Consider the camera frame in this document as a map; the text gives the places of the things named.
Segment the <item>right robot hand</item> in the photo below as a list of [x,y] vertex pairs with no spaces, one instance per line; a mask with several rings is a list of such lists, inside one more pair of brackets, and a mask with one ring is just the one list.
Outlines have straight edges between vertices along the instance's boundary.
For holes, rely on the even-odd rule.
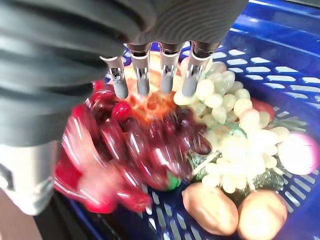
[[211,54],[245,0],[3,0],[0,3],[0,177],[25,214],[41,213],[53,194],[54,164],[72,108],[110,71],[128,95],[121,56],[129,48],[137,87],[147,93],[147,44],[170,60],[184,42],[191,56],[182,92],[192,96]]

